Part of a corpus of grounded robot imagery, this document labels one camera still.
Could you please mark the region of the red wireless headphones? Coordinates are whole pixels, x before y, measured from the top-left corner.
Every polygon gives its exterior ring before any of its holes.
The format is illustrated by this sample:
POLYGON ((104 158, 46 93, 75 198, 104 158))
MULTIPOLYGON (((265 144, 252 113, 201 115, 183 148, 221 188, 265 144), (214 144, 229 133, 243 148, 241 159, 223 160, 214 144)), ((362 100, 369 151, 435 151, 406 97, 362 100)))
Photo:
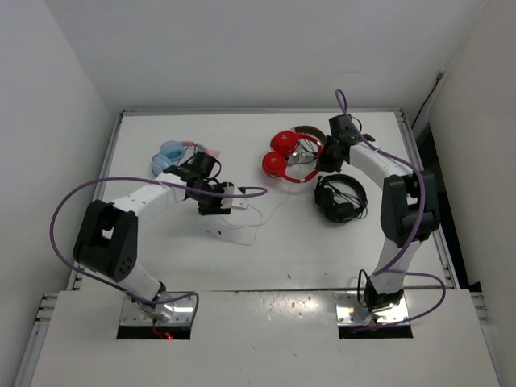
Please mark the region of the red wireless headphones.
MULTIPOLYGON (((319 170, 314 168, 305 177, 291 177, 287 174, 287 168, 292 165, 287 165, 287 157, 295 150, 300 139, 305 138, 305 135, 299 135, 292 131, 284 130, 278 132, 270 141, 270 151, 264 155, 261 167, 263 172, 269 177, 280 177, 294 184, 302 184, 311 181, 319 174, 319 170)), ((323 147, 318 147, 318 155, 323 147)))

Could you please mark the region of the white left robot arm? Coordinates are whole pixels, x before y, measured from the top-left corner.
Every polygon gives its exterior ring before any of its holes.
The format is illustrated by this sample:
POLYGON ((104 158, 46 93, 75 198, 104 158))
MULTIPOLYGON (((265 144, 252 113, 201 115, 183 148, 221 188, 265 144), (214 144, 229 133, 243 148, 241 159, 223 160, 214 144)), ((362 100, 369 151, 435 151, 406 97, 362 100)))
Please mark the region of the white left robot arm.
POLYGON ((73 259, 108 278, 139 303, 155 308, 165 286, 137 263, 139 227, 168 207, 192 199, 200 215, 229 214, 231 182, 212 175, 220 162, 198 152, 182 164, 168 163, 156 178, 111 202, 95 200, 86 211, 73 248, 73 259))

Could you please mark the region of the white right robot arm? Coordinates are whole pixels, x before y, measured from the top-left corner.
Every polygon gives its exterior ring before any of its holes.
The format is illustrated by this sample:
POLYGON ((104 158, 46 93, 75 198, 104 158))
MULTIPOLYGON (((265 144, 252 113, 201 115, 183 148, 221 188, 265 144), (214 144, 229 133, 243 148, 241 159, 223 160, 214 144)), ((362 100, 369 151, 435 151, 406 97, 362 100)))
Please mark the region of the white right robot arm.
POLYGON ((410 162, 380 150, 373 137, 360 133, 348 114, 330 118, 327 136, 316 168, 318 179, 314 200, 330 222, 345 223, 367 206, 335 200, 332 181, 352 183, 340 170, 349 164, 381 189, 381 230, 385 236, 377 266, 360 291, 368 311, 398 304, 404 294, 404 280, 415 253, 439 228, 440 212, 433 173, 417 169, 410 162))

